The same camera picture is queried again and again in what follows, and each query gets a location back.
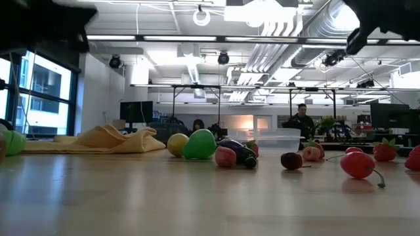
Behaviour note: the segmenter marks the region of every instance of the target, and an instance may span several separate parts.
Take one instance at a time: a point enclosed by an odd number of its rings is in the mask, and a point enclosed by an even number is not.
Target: plastic bin
[[[229,129],[228,138],[238,142],[256,140],[260,148],[276,148],[282,153],[296,152],[301,141],[301,130],[295,128]]]

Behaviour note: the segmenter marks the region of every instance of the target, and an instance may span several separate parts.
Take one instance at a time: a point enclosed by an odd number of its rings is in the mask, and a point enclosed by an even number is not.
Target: table surface
[[[257,170],[186,162],[166,150],[23,155],[0,168],[0,235],[418,235],[420,173],[403,159],[353,180],[339,159],[284,170],[261,149]],[[327,151],[327,157],[341,152]]]

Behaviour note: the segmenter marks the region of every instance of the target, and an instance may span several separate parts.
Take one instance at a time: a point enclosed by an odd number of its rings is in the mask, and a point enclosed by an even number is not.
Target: ceiling
[[[211,14],[210,23],[198,26],[193,21],[195,6],[179,5],[115,5],[109,3],[80,3],[77,0],[59,0],[59,2],[94,4],[98,9],[98,16],[87,28],[88,34],[158,34],[158,35],[260,35],[263,27],[252,28],[245,22],[226,22],[223,16]],[[222,13],[225,0],[213,1],[211,10]],[[309,20],[327,0],[312,0],[313,7],[303,11],[303,22]],[[397,35],[382,34],[375,31],[371,37],[397,37]],[[173,82],[182,74],[188,73],[184,64],[177,62],[177,48],[179,43],[128,43],[128,42],[97,42],[93,47],[102,51],[101,57],[108,60],[111,57],[107,50],[121,47],[142,48],[150,57],[154,68],[150,70],[150,78],[159,83]],[[253,54],[255,44],[241,43],[198,43],[200,55],[204,56],[203,63],[197,65],[202,74],[226,75],[230,66],[246,64]],[[230,64],[220,66],[217,58],[220,51],[227,51]],[[126,63],[134,63],[137,56],[121,55]],[[373,72],[375,79],[386,86],[389,83],[389,71],[406,64],[410,58],[420,58],[419,47],[365,47],[354,60],[346,58],[334,68],[325,69],[320,60],[314,61],[303,69],[299,80],[293,79],[297,86],[345,86],[352,79]]]

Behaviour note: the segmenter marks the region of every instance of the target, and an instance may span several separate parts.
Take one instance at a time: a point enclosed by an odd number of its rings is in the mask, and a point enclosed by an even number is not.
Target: window frame
[[[75,70],[74,68],[69,68],[63,63],[57,62],[56,60],[52,60],[52,58],[49,58],[48,56],[45,56],[42,53],[37,52],[37,56],[41,56],[44,59],[55,63],[65,69],[70,70],[71,77],[70,77],[70,91],[69,91],[69,99],[63,99],[56,96],[52,96],[49,94],[45,94],[42,92],[37,92],[34,90],[29,90],[26,88],[19,88],[20,94],[29,94],[33,96],[34,98],[42,98],[46,100],[50,100],[53,102],[60,102],[68,105],[68,115],[67,115],[67,130],[66,135],[73,136],[74,135],[74,128],[75,128],[75,110],[76,110],[76,98],[77,98],[77,81],[79,79],[79,73],[80,70]],[[10,58],[2,57],[5,60],[10,61]],[[10,65],[10,77],[9,77],[9,83],[6,84],[5,90],[8,90],[7,95],[7,105],[6,105],[6,120],[12,121],[13,129],[16,128],[16,118],[17,118],[17,111],[18,106],[17,103],[19,102],[19,99],[16,94],[16,84],[20,86],[20,74],[21,74],[21,65],[22,65],[22,55],[17,53],[12,53],[12,63]],[[16,78],[18,79],[17,83],[14,82],[14,75],[12,72],[12,68],[14,72],[16,73]],[[57,134],[32,134],[28,133],[26,134],[27,138],[52,138],[56,136]]]

